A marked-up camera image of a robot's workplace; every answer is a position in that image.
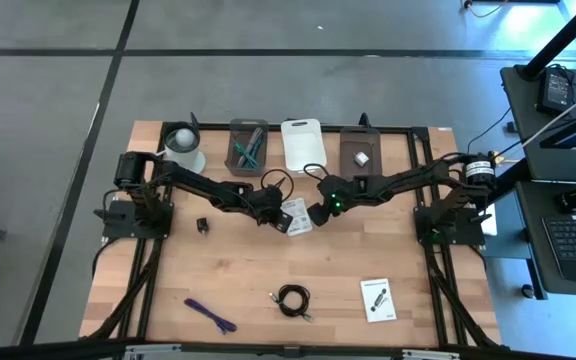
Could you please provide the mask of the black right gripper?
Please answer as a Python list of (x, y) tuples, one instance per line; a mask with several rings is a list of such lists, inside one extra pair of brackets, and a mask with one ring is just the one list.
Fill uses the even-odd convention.
[(327, 175), (317, 184), (323, 203), (315, 203), (307, 208), (314, 225), (321, 227), (330, 216), (338, 216), (362, 204), (364, 200), (364, 179), (354, 177), (346, 180), (336, 175)]

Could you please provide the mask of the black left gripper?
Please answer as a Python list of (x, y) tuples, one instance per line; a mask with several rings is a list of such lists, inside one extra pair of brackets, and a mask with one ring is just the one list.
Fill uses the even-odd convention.
[(269, 224), (282, 234), (285, 234), (292, 224), (293, 216), (281, 209), (284, 203), (282, 186), (286, 177), (282, 177), (265, 188), (252, 191), (248, 202), (252, 206), (253, 218), (259, 225)]

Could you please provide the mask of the white printed card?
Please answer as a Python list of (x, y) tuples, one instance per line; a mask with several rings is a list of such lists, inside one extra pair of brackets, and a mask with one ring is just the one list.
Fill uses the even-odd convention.
[(293, 237), (313, 230), (313, 225), (303, 198), (288, 200), (283, 203), (281, 209), (292, 217), (292, 221), (287, 230), (288, 236)]

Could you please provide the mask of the white booklet with black print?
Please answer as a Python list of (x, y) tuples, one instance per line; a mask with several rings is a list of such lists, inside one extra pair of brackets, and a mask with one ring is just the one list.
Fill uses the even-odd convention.
[(363, 280), (360, 282), (360, 290), (368, 323), (397, 319), (387, 278)]

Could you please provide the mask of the dark brown plastic bin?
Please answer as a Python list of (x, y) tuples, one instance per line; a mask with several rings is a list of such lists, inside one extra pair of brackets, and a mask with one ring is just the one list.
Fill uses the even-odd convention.
[[(369, 157), (364, 167), (354, 160), (355, 154), (363, 152)], [(381, 175), (380, 133), (374, 128), (345, 127), (340, 132), (340, 174), (351, 180), (358, 175)]]

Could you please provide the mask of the white plastic bin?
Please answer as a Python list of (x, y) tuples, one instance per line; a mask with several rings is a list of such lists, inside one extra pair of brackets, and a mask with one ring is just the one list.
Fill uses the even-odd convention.
[(326, 165), (327, 156), (321, 124), (317, 119), (286, 120), (281, 123), (285, 167), (302, 174), (309, 163)]

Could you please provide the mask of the grey translucent plastic bin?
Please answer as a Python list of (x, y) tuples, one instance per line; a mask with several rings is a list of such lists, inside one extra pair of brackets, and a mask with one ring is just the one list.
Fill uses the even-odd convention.
[(229, 124), (225, 166), (234, 176), (257, 177), (265, 171), (269, 124), (259, 119), (233, 119)]

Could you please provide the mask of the white cylinder with ball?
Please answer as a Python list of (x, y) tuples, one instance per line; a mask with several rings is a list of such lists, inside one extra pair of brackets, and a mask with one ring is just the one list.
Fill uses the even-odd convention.
[(187, 122), (170, 125), (163, 135), (163, 159), (200, 174), (205, 165), (205, 155), (200, 151), (200, 134), (197, 128)]

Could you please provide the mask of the black side desk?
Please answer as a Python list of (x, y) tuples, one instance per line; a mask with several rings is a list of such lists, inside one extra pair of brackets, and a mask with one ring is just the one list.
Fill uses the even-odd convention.
[[(537, 82), (523, 80), (514, 67), (502, 68), (500, 75), (522, 139), (551, 120), (534, 108)], [(493, 198), (500, 200), (514, 191), (530, 253), (530, 258), (525, 260), (534, 299), (547, 300), (548, 293), (576, 295), (576, 281), (567, 280), (559, 273), (542, 225), (543, 217), (563, 215), (556, 208), (553, 197), (557, 191), (570, 190), (576, 185), (576, 150), (548, 150), (531, 144), (527, 146), (528, 150), (523, 150), (525, 157), (522, 160), (497, 176)]]

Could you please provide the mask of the thin white rod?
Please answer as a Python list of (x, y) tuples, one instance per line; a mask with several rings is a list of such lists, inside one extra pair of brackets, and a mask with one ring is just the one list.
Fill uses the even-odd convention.
[(574, 109), (576, 109), (576, 103), (574, 103), (573, 105), (571, 105), (569, 108), (567, 108), (565, 111), (563, 111), (561, 114), (557, 115), (554, 119), (550, 120), (546, 125), (542, 126), (538, 131), (536, 131), (533, 135), (531, 135), (529, 138), (527, 138), (526, 140), (522, 141), (521, 144), (521, 148), (525, 148), (528, 144), (530, 144), (531, 142), (533, 142), (535, 139), (537, 139), (542, 133), (544, 133), (545, 131), (549, 130), (554, 124), (560, 122), (563, 118), (565, 118), (570, 112), (572, 112)]

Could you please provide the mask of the black power adapter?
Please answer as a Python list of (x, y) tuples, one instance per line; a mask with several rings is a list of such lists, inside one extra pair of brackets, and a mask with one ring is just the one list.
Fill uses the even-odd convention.
[(572, 98), (570, 73), (559, 65), (546, 68), (540, 76), (537, 111), (559, 115), (572, 105)]

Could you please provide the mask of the black diagonal pole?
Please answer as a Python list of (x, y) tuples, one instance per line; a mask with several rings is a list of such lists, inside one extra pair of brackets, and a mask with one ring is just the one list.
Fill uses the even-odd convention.
[(537, 53), (532, 60), (519, 70), (519, 76), (532, 80), (547, 67), (571, 42), (576, 39), (576, 15)]

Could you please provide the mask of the silver beam bracket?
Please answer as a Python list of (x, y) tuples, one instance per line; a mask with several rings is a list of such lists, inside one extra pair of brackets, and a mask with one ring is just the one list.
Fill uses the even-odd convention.
[(144, 360), (147, 355), (181, 352), (181, 344), (141, 344), (125, 348), (123, 360)]
[(458, 353), (419, 349), (404, 349), (401, 357), (402, 360), (461, 360)]

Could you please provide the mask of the black overhead mount beam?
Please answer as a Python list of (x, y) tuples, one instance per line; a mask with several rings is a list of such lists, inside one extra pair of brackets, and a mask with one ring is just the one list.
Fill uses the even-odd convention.
[(274, 355), (288, 359), (306, 356), (366, 356), (402, 360), (401, 355), (404, 349), (419, 349), (458, 353), (461, 360), (576, 360), (576, 357), (513, 351), (504, 347), (479, 348), (464, 345), (446, 345), (438, 348), (408, 348), (161, 343), (146, 342), (139, 338), (84, 339), (70, 342), (6, 346), (0, 347), (0, 360), (99, 360), (124, 355), (127, 346), (141, 344), (181, 344), (182, 351), (175, 353)]

